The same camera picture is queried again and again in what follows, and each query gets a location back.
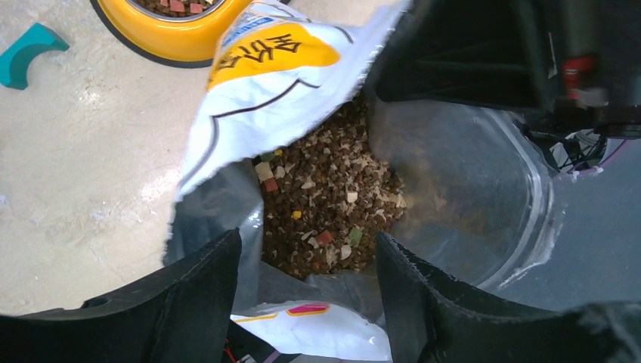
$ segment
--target yellow food bowl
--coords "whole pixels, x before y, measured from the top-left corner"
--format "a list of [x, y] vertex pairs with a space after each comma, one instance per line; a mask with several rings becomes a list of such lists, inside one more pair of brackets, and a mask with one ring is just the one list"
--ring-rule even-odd
[[202, 14], [164, 17], [132, 0], [91, 0], [114, 36], [139, 55], [171, 67], [212, 64], [216, 41], [252, 0], [218, 0]]

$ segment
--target teal toy piece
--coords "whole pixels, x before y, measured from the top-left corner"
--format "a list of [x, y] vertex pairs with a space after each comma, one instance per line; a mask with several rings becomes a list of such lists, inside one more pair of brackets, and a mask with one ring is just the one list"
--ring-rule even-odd
[[4, 87], [25, 89], [26, 71], [35, 57], [46, 51], [66, 51], [67, 42], [55, 31], [35, 23], [9, 49], [0, 55], [0, 83]]

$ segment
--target pink label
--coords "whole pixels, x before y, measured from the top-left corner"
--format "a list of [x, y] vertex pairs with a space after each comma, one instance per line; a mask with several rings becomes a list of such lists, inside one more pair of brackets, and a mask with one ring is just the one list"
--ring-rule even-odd
[[298, 306], [293, 309], [287, 310], [290, 315], [309, 315], [309, 314], [322, 314], [330, 308], [330, 304], [324, 302], [315, 302]]

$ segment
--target dry pet food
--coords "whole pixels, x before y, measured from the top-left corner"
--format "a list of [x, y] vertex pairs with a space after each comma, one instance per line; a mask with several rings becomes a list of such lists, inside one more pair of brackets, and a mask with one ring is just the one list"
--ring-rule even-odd
[[362, 269], [376, 232], [403, 214], [400, 178], [367, 146], [366, 111], [361, 99], [350, 102], [303, 139], [256, 160], [262, 259], [288, 275]]
[[192, 17], [207, 11], [215, 0], [136, 0], [136, 4], [164, 17]]

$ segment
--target concrete floor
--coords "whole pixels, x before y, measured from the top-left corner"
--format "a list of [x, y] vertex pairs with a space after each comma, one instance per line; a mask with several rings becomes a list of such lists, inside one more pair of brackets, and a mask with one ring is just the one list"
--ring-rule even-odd
[[[360, 24], [392, 0], [294, 0]], [[34, 22], [69, 51], [38, 57], [25, 91], [0, 88], [0, 313], [83, 300], [158, 269], [187, 131], [207, 69], [120, 44], [86, 0], [4, 1], [0, 51]]]

